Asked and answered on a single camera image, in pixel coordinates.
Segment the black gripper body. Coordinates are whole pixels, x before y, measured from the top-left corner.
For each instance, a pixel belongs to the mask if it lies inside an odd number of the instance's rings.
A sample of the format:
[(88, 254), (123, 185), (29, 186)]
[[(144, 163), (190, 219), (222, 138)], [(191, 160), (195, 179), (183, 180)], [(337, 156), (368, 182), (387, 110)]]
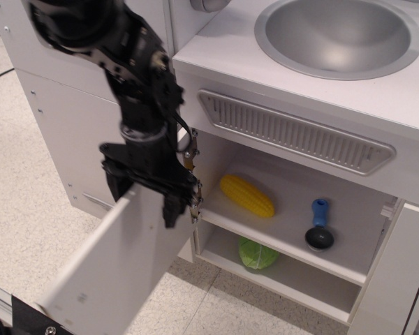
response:
[(125, 133), (123, 138), (123, 144), (105, 142), (99, 147), (105, 175), (106, 172), (126, 171), (133, 184), (156, 191), (163, 198), (173, 194), (193, 199), (197, 179), (177, 158), (182, 151), (177, 132), (144, 137)]

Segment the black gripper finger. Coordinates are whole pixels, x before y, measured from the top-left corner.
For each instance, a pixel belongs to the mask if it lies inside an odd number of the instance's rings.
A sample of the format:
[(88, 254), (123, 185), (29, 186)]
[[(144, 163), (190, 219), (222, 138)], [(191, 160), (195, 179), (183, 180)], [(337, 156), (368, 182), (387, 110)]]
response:
[(183, 198), (178, 195), (167, 194), (163, 202), (163, 219), (166, 228), (174, 228), (177, 219), (192, 203), (192, 198)]
[(106, 180), (115, 202), (118, 202), (133, 185), (133, 181), (126, 171), (106, 172)]

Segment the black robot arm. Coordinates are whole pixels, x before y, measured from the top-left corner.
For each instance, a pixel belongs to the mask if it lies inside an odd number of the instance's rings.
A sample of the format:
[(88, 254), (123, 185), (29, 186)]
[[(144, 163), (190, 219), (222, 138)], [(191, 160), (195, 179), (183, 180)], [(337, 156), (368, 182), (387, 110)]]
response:
[(121, 110), (121, 144), (104, 143), (103, 169), (114, 199), (134, 184), (162, 194), (173, 228), (196, 196), (197, 179), (178, 161), (183, 90), (155, 31), (123, 1), (30, 1), (38, 35), (55, 50), (103, 70)]

